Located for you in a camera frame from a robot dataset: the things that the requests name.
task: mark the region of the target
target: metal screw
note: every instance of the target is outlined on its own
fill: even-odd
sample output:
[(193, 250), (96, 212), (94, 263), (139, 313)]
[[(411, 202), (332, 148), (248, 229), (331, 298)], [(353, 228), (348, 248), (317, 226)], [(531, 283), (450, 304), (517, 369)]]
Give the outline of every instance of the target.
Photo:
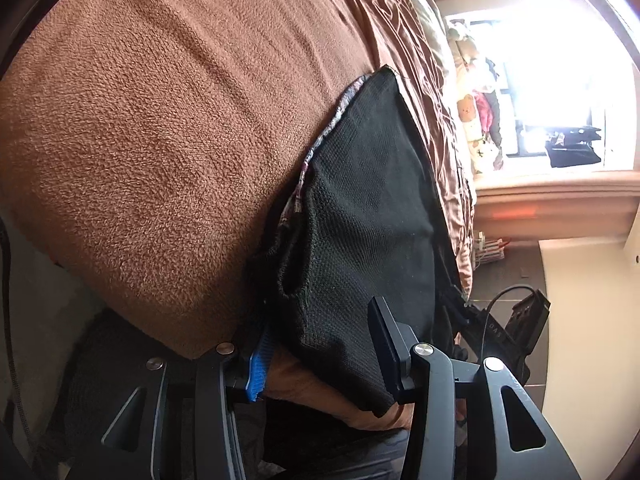
[(216, 352), (218, 352), (220, 355), (229, 355), (232, 354), (235, 350), (236, 347), (233, 343), (225, 342), (220, 343), (218, 346), (216, 346)]
[(159, 370), (163, 366), (164, 361), (161, 357), (152, 357), (151, 359), (149, 359), (149, 361), (146, 362), (146, 369), (151, 371)]
[(484, 366), (489, 368), (492, 372), (499, 372), (504, 369), (504, 364), (497, 357), (488, 357), (484, 360)]
[(414, 346), (414, 350), (418, 355), (427, 356), (433, 354), (433, 346), (427, 343), (417, 344), (416, 346)]

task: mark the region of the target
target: fleece blanket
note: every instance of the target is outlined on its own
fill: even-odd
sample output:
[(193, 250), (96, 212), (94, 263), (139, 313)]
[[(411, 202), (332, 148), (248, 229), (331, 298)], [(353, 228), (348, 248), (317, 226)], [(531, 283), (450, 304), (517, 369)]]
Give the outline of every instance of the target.
[[(468, 278), (469, 185), (411, 0), (60, 0), (0, 83), (0, 202), (111, 308), (198, 357), (251, 315), (244, 263), (271, 202), (344, 88), (384, 64)], [(283, 348), (268, 393), (406, 423), (362, 416)]]

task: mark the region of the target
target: folded black clothing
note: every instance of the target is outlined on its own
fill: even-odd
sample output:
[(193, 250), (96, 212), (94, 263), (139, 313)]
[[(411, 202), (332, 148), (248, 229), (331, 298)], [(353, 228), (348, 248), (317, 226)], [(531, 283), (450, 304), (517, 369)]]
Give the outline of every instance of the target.
[(384, 296), (397, 321), (450, 355), (452, 327), (436, 300), (434, 267), (443, 256), (434, 260), (434, 245), (454, 284), (460, 280), (426, 147), (396, 74), (381, 69), (338, 114), (305, 159), (298, 193), (273, 206), (249, 270), (292, 353), (361, 410), (382, 416), (394, 401), (367, 304)]

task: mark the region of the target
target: brown blanket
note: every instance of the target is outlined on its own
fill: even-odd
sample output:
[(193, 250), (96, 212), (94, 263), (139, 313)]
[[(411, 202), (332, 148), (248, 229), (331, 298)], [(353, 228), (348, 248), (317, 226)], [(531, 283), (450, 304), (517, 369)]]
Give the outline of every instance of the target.
[[(244, 261), (336, 98), (384, 64), (468, 272), (468, 185), (410, 0), (61, 0), (0, 84), (0, 200), (112, 308), (197, 357), (250, 313)], [(297, 399), (291, 366), (281, 351), (274, 396)]]

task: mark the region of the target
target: tiled floor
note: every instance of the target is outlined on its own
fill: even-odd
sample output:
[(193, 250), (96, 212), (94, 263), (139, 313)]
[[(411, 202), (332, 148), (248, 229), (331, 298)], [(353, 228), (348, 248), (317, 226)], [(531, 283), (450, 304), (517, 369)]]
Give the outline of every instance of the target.
[[(478, 308), (485, 308), (498, 292), (516, 283), (526, 283), (546, 294), (545, 273), (538, 245), (507, 247), (504, 260), (485, 264), (476, 269), (471, 299)], [(494, 304), (492, 316), (504, 326), (511, 316), (513, 306), (525, 296), (526, 291), (522, 290), (508, 292)], [(548, 348), (547, 323), (535, 350), (526, 359), (531, 375), (525, 390), (539, 409), (542, 409), (545, 398)], [(469, 360), (472, 359), (475, 360), (476, 357), (473, 355)]]

